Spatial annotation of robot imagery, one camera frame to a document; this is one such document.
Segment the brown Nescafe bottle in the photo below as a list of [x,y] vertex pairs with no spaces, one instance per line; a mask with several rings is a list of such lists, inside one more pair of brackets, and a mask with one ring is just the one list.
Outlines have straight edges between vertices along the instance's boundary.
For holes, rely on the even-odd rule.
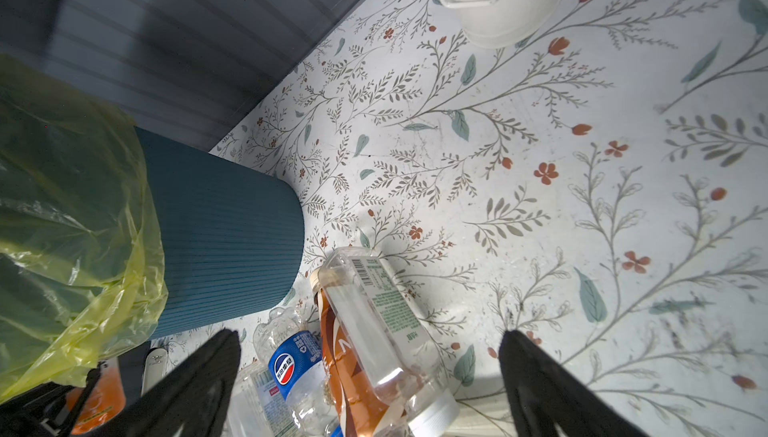
[[313,270],[309,279],[320,313],[322,359],[338,414],[340,435],[402,436],[401,417],[375,396],[350,339],[326,292],[321,289],[319,271],[319,268]]

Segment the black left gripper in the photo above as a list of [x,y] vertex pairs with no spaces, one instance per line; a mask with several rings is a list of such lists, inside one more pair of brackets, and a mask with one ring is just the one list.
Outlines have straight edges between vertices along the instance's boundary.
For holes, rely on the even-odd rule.
[[1,405],[2,436],[70,436],[85,404],[101,377],[99,368],[89,371],[86,386],[72,408],[66,404],[72,386],[46,383]]

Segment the blue Pepsi label bottle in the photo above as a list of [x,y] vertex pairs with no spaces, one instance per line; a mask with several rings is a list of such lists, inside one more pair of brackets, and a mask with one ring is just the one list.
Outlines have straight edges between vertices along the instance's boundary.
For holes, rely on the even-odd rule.
[[299,312],[270,310],[254,331],[253,345],[299,430],[308,436],[341,436],[321,345]]

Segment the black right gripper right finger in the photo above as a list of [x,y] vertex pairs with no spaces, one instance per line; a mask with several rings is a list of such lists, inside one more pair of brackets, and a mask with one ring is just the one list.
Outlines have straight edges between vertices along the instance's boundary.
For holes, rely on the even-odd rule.
[[643,436],[520,331],[498,351],[511,417],[519,436]]

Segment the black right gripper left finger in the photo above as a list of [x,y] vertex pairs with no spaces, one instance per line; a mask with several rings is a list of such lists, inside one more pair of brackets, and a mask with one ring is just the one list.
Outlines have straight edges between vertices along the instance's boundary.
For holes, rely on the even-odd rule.
[[237,332],[211,337],[97,436],[220,436],[238,373]]

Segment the orange label bottle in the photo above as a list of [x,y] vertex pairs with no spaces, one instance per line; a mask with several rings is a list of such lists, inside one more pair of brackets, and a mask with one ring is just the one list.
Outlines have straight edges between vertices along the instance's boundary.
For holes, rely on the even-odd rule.
[[85,435],[114,419],[126,407],[117,357],[99,364],[100,378],[75,421],[72,435]]

